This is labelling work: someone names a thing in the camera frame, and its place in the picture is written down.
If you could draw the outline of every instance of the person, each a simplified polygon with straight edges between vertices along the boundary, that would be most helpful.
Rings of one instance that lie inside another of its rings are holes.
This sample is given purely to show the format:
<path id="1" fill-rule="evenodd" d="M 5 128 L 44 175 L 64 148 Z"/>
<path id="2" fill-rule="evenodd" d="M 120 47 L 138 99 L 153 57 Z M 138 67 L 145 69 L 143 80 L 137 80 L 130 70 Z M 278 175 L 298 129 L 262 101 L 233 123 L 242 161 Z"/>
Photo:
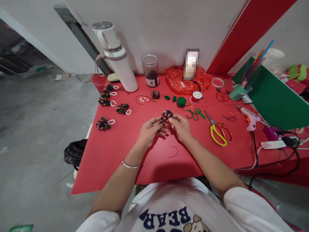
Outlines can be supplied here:
<path id="1" fill-rule="evenodd" d="M 77 232 L 292 231 L 263 198 L 249 191 L 232 170 L 191 135 L 189 121 L 180 115 L 173 115 L 168 121 L 219 192 L 225 208 L 204 184 L 187 178 L 149 184 L 134 197 L 131 210 L 120 219 L 146 150 L 156 135 L 165 136 L 169 131 L 159 120 L 153 118 L 143 124 L 135 145 Z"/>

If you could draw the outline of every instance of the colorful yarn ball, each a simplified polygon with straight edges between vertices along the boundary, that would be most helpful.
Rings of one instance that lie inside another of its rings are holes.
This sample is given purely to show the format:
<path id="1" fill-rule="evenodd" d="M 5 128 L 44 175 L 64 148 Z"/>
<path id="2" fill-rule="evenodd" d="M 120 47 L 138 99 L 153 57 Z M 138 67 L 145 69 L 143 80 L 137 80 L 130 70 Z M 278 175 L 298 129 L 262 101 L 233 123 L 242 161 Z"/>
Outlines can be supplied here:
<path id="1" fill-rule="evenodd" d="M 101 97 L 109 98 L 109 97 L 110 97 L 110 94 L 109 94 L 108 90 L 103 90 L 103 91 L 101 92 Z"/>
<path id="2" fill-rule="evenodd" d="M 110 106 L 110 102 L 107 97 L 100 97 L 98 102 L 101 106 Z"/>
<path id="3" fill-rule="evenodd" d="M 108 84 L 104 86 L 108 91 L 112 90 L 114 87 L 112 84 Z"/>
<path id="4" fill-rule="evenodd" d="M 97 122 L 97 129 L 99 131 L 105 131 L 110 128 L 110 125 L 107 123 L 105 118 L 101 118 L 100 121 Z"/>
<path id="5" fill-rule="evenodd" d="M 150 93 L 150 96 L 154 99 L 159 99 L 160 98 L 160 92 L 159 91 L 156 91 L 156 90 L 153 90 L 151 93 Z"/>
<path id="6" fill-rule="evenodd" d="M 177 105 L 179 107 L 184 107 L 186 105 L 186 103 L 187 103 L 187 100 L 184 97 L 180 97 L 177 100 Z"/>
<path id="7" fill-rule="evenodd" d="M 163 111 L 162 117 L 160 118 L 159 124 L 163 124 L 163 126 L 165 126 L 168 118 L 170 118 L 172 116 L 173 116 L 173 112 L 172 111 L 169 111 L 169 110 Z"/>
<path id="8" fill-rule="evenodd" d="M 117 106 L 116 108 L 116 111 L 119 113 L 122 113 L 122 114 L 125 114 L 126 113 L 126 110 L 129 108 L 129 105 L 128 104 L 121 104 L 119 106 Z"/>

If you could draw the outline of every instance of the pen holder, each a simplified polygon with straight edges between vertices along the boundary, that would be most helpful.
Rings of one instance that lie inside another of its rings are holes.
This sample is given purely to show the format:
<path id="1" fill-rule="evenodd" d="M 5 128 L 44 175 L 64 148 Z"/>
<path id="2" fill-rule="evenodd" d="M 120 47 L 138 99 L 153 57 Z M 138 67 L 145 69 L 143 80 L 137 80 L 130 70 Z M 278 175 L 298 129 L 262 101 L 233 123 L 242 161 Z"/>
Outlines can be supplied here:
<path id="1" fill-rule="evenodd" d="M 244 95 L 249 93 L 252 90 L 252 87 L 250 86 L 248 90 L 245 90 L 240 84 L 234 88 L 232 92 L 230 92 L 229 97 L 233 101 L 237 101 L 241 99 Z"/>

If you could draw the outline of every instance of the pink glue gun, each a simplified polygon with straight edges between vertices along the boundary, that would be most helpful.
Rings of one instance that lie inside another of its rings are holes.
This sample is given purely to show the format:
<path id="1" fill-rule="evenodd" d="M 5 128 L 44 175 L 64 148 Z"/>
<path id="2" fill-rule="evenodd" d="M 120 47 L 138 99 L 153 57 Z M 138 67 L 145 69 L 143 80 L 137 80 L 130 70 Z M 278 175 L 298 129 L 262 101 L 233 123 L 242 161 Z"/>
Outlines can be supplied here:
<path id="1" fill-rule="evenodd" d="M 247 117 L 246 121 L 249 122 L 249 125 L 246 128 L 247 131 L 254 131 L 256 128 L 257 122 L 260 121 L 261 118 L 256 116 L 254 113 L 252 113 L 250 110 L 246 109 L 245 107 L 240 107 L 240 106 L 238 107 L 240 108 L 241 113 Z"/>

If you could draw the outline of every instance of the green board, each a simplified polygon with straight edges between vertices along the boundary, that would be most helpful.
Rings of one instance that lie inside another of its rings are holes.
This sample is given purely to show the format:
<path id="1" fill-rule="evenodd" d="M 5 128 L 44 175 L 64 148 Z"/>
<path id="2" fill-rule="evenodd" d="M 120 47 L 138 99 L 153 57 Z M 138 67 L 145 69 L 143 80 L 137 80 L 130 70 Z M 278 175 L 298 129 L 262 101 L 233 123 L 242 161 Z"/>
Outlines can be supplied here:
<path id="1" fill-rule="evenodd" d="M 245 64 L 232 78 L 239 84 L 246 71 Z M 309 104 L 264 66 L 252 84 L 249 96 L 253 105 L 270 126 L 291 130 L 309 126 Z"/>

